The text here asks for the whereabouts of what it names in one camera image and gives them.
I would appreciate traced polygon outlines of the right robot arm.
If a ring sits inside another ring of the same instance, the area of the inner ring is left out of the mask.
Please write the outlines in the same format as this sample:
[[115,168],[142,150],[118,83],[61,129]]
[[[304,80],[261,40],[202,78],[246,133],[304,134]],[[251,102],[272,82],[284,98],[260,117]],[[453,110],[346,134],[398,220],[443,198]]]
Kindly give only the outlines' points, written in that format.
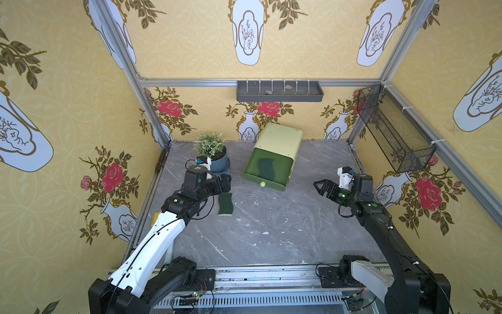
[[329,179],[313,183],[319,195],[350,208],[349,217],[357,218],[385,256],[393,282],[375,273],[358,277],[356,262],[351,265],[351,276],[384,303],[387,313],[452,313],[450,282],[433,272],[408,246],[395,229],[391,214],[375,201],[372,184],[367,175],[358,175],[350,190]]

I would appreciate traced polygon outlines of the green scrub sponge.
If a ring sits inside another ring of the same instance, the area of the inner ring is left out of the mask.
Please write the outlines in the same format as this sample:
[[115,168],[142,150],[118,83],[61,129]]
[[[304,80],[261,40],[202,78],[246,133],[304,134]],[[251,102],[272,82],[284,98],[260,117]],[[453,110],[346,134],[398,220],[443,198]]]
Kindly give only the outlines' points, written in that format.
[[272,158],[261,158],[258,161],[260,177],[267,181],[275,180],[274,162]]
[[219,216],[231,216],[233,214],[233,194],[230,192],[223,193],[218,196],[218,215]]

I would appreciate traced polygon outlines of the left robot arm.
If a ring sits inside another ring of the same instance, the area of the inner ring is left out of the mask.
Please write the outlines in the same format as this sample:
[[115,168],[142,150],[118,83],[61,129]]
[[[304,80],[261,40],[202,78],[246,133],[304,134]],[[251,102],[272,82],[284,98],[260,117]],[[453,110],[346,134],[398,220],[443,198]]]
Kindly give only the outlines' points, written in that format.
[[200,213],[203,204],[231,190],[231,176],[215,175],[205,166],[190,166],[181,188],[162,205],[156,222],[136,250],[107,280],[97,279],[88,291],[91,313],[150,313],[177,288],[196,280],[197,264],[179,257],[159,274],[157,264]]

